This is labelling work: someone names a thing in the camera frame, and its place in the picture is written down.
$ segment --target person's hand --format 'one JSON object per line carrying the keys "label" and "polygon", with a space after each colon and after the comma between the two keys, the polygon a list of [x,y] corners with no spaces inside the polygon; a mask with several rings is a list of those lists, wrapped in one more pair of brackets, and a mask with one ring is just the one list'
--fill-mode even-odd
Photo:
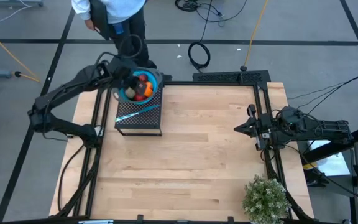
{"label": "person's hand", "polygon": [[92,20],[90,20],[90,19],[85,20],[85,25],[87,26],[88,29],[94,31],[94,25],[93,25]]}

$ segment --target green plant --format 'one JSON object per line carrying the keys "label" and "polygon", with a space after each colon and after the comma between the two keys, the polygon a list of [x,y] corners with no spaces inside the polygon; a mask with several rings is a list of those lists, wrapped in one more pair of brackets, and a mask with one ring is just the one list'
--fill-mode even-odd
{"label": "green plant", "polygon": [[291,205],[285,198],[285,188],[276,181],[255,176],[245,186],[246,196],[242,201],[244,213],[250,221],[258,224],[281,224]]}

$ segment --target wooden tabletop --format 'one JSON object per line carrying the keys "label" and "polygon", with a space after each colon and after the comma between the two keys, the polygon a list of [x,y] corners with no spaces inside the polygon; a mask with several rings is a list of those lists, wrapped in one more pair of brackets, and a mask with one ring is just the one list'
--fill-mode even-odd
{"label": "wooden tabletop", "polygon": [[[287,105],[282,83],[268,83],[268,92],[272,109]],[[95,98],[95,91],[80,95],[74,123],[90,123]],[[112,98],[91,217],[248,221],[241,207],[244,185],[256,174],[266,176],[265,164],[255,139],[233,128],[247,121],[251,103],[254,92],[248,86],[166,86],[163,136],[123,137],[114,129],[117,101]],[[79,138],[69,140],[62,166],[81,144]],[[62,205],[78,186],[84,152],[64,175]],[[287,148],[281,155],[287,189],[313,217],[298,153]],[[57,191],[50,209],[56,213]]]}

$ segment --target black pants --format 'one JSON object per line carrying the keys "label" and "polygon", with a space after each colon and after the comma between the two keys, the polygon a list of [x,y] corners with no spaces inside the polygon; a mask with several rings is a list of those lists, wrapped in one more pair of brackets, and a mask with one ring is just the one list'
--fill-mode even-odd
{"label": "black pants", "polygon": [[140,67],[147,67],[149,61],[149,50],[145,43],[145,21],[143,8],[131,18],[121,22],[123,33],[117,34],[114,26],[109,25],[111,38],[114,41],[119,54],[126,56],[134,55],[140,49],[140,42],[138,38],[131,37],[129,35],[134,34],[138,35],[142,40],[143,48],[141,49],[140,54],[134,59],[136,64]]}

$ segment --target gray floor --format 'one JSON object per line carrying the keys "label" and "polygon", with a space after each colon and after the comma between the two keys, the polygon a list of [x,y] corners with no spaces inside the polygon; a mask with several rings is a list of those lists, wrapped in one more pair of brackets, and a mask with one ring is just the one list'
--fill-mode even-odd
{"label": "gray floor", "polygon": [[[235,14],[241,0],[215,0],[226,17]],[[358,25],[358,1],[347,0]],[[244,12],[226,22],[223,28],[209,24],[205,39],[249,40],[263,1],[248,0]],[[26,9],[0,24],[2,39],[59,39],[70,12],[69,0],[45,0],[45,7]],[[13,9],[0,7],[0,18]],[[150,0],[145,7],[147,37],[154,39],[198,39],[204,21],[198,15],[179,11],[173,1]],[[69,39],[101,39],[85,29],[75,16]],[[256,40],[336,40],[356,41],[356,36],[338,0],[270,1],[260,24]],[[0,202],[21,149],[29,120],[27,111],[39,96],[55,55],[57,44],[6,44],[6,47],[41,79],[38,84],[26,79],[0,79]],[[244,63],[248,45],[209,45],[212,61],[206,72],[236,71]],[[159,69],[175,80],[191,80],[196,70],[187,57],[188,45],[149,45],[150,55]],[[58,63],[51,89],[67,82],[85,65],[94,62],[100,52],[114,52],[112,45],[66,44]],[[205,60],[194,49],[195,60]],[[269,70],[274,82],[284,82],[288,96],[296,96],[358,75],[358,46],[274,46],[255,45],[249,70]],[[0,48],[0,68],[20,67]],[[311,98],[290,101],[292,106]],[[56,116],[72,119],[76,99],[54,111]],[[308,111],[312,106],[303,109]],[[340,89],[313,111],[319,119],[346,119],[351,129],[358,129],[358,82]],[[23,170],[9,204],[5,221],[47,217],[65,145],[46,141],[35,134]],[[350,218],[348,198],[324,189],[310,189],[316,218],[340,222]]]}

